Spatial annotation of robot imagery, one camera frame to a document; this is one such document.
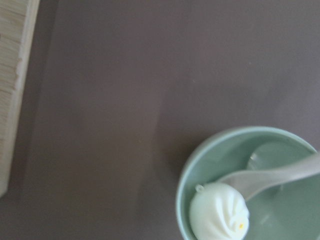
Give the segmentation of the white ceramic soup spoon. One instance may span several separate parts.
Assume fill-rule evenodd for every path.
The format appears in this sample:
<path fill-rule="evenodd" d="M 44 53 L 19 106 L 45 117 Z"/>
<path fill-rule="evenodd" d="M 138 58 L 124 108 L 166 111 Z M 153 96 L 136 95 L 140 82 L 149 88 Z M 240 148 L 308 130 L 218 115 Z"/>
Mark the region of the white ceramic soup spoon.
<path fill-rule="evenodd" d="M 320 173 L 320 153 L 302 160 L 267 170 L 240 170 L 217 180 L 238 191 L 245 201 L 269 188 L 306 179 Z"/>

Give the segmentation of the mint green bowl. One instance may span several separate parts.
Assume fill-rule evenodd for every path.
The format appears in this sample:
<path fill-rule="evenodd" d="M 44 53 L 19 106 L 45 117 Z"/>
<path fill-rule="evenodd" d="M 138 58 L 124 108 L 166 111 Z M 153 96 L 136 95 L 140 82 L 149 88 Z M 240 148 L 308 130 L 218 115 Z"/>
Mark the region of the mint green bowl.
<path fill-rule="evenodd" d="M 175 212 L 185 240 L 195 238 L 189 221 L 190 201 L 198 184 L 232 172 L 273 169 L 316 152 L 299 136 L 274 127 L 237 127 L 214 134 L 186 160 L 180 174 Z M 320 177 L 276 186 L 248 201 L 248 240 L 317 240 L 320 237 Z"/>

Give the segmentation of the wooden cutting board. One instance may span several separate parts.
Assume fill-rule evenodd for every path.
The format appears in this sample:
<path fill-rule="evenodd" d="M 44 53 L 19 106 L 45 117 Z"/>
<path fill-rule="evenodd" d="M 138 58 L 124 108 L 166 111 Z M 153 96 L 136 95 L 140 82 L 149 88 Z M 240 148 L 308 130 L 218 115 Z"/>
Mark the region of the wooden cutting board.
<path fill-rule="evenodd" d="M 0 195 L 8 190 L 40 2 L 0 2 Z"/>

